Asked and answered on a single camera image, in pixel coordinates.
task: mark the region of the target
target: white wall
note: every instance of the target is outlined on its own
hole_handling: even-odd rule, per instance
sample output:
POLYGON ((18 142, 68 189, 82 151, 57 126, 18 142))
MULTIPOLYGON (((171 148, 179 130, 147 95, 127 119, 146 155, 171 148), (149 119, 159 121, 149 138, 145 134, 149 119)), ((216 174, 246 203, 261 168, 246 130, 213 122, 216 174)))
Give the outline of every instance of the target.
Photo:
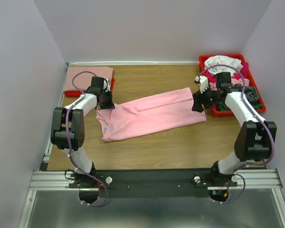
POLYGON ((285 197, 285 0, 273 0, 243 50, 267 112, 275 121, 276 156, 270 163, 278 168, 285 197))
POLYGON ((0 0, 0 228, 18 227, 66 71, 32 0, 0 0))
POLYGON ((67 62, 239 53, 271 0, 34 0, 67 62))

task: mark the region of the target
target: folded pink cloth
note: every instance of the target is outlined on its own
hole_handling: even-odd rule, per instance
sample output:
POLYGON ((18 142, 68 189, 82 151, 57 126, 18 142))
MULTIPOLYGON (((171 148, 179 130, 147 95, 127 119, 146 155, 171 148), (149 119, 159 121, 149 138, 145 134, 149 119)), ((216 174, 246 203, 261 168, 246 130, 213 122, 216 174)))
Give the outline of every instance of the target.
POLYGON ((192 106, 192 92, 185 88, 115 104, 115 109, 98 110, 96 119, 103 142, 122 140, 206 121, 205 113, 193 112, 192 106))
MULTIPOLYGON (((66 72, 66 83, 63 88, 63 91, 77 91, 72 85, 73 77, 82 72, 82 71, 91 71, 96 74, 98 77, 109 78, 112 79, 113 76, 113 68, 105 67, 105 66, 70 66, 66 72)), ((74 83, 77 87, 82 90, 86 90, 91 85, 92 74, 83 73, 79 75, 74 83)))

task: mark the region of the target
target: wooden table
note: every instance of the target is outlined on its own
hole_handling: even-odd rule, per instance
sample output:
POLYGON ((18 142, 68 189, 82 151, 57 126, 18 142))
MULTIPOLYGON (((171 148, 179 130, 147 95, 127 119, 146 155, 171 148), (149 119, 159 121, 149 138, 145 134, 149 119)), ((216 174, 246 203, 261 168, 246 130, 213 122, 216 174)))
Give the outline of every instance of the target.
MULTIPOLYGON (((116 79, 113 101, 117 104, 138 98, 190 87, 199 87, 194 78, 197 65, 110 66, 116 79)), ((65 98, 63 106, 75 98, 65 98)), ((209 168, 233 151, 240 130, 235 117, 207 121, 116 142, 102 142, 95 110, 85 116, 84 147, 96 169, 209 168)), ((53 146, 47 170, 73 169, 67 156, 53 146)))

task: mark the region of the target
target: purple cable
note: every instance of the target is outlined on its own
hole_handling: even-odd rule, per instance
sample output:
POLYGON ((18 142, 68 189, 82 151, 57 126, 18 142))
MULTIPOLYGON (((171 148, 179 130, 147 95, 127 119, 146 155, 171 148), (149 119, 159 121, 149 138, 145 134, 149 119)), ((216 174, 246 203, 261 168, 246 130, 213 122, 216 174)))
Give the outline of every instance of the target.
POLYGON ((211 69, 211 68, 214 68, 214 67, 228 67, 230 69, 233 69, 234 71, 236 71, 240 76, 241 76, 241 79, 243 81, 243 88, 242 88, 242 92, 241 92, 241 99, 244 103, 244 105, 247 107, 247 109, 250 111, 250 113, 262 124, 262 126, 264 127, 265 131, 267 132, 268 134, 268 137, 269 137, 269 140, 270 140, 270 143, 271 143, 271 155, 270 157, 268 158, 267 161, 263 162, 263 163, 254 163, 254 162, 246 162, 242 165, 240 165, 239 167, 235 168, 234 169, 234 172, 242 169, 243 167, 245 167, 246 165, 267 165, 268 163, 271 162, 271 160, 273 159, 274 155, 275 155, 275 142, 274 142, 274 139, 271 135, 271 132, 269 130, 269 128, 266 126, 266 124, 258 117, 258 113, 255 112, 254 109, 252 109, 249 104, 246 102, 246 99, 244 99, 244 91, 245 91, 245 81, 244 81, 244 77, 243 75, 241 74, 241 72, 239 72, 237 69, 235 69, 234 67, 231 67, 231 66, 228 66, 228 65, 225 65, 225 64, 217 64, 217 65, 213 65, 213 66, 210 66, 206 69, 204 69, 200 74, 199 74, 199 78, 200 76, 202 76, 207 70, 211 69))
MULTIPOLYGON (((74 85, 74 79, 75 79, 78 75, 81 75, 82 73, 91 73, 91 74, 93 74, 93 75, 96 76, 96 77, 97 77, 97 75, 94 74, 93 72, 90 72, 90 71, 83 71, 83 72, 80 72, 80 73, 78 73, 77 75, 75 75, 75 76, 73 77, 73 79, 72 79, 72 85, 84 95, 84 94, 85 94, 84 91, 81 90, 80 88, 78 88, 76 85, 74 85)), ((75 163, 75 161, 74 161, 73 158, 72 158, 72 143, 71 143, 71 137, 70 137, 70 132, 69 132, 69 128, 68 128, 68 119, 69 119, 69 115, 70 115, 71 109, 72 109, 76 104, 78 104, 79 102, 81 102, 83 99, 84 99, 84 96, 82 96, 78 101, 76 101, 74 105, 70 106, 70 107, 68 108, 67 112, 66 112, 66 136, 67 136, 66 138, 67 138, 68 146, 69 146, 69 148, 70 148, 68 154, 70 155, 70 157, 69 157, 69 158, 70 158, 70 161, 71 161, 71 163, 73 164, 73 166, 74 166, 75 168, 77 168, 79 171, 81 171, 82 173, 84 173, 84 174, 87 175, 88 177, 90 177, 90 178, 94 179, 95 181, 97 181, 98 183, 100 183, 100 184, 104 187, 104 190, 105 190, 106 196, 105 196, 105 200, 104 200, 102 203, 96 204, 96 205, 88 204, 88 203, 86 203, 86 202, 84 202, 84 201, 83 201, 83 203, 86 204, 86 205, 88 205, 88 206, 91 206, 91 207, 101 207, 101 206, 103 206, 103 205, 107 202, 107 200, 109 199, 109 192, 108 192, 107 187, 105 186, 105 184, 104 184, 101 180, 99 180, 98 178, 92 176, 90 173, 88 173, 88 172, 84 171, 83 169, 81 169, 81 168, 75 163)))
POLYGON ((78 91, 80 91, 82 94, 85 94, 84 91, 83 91, 81 88, 77 87, 77 86, 74 84, 75 78, 77 78, 79 75, 81 75, 81 74, 83 74, 83 73, 90 73, 90 74, 94 75, 95 77, 97 77, 97 75, 94 74, 94 73, 91 72, 91 71, 82 71, 82 72, 76 74, 76 75, 73 77, 73 79, 72 79, 72 85, 75 87, 75 89, 77 89, 78 91))

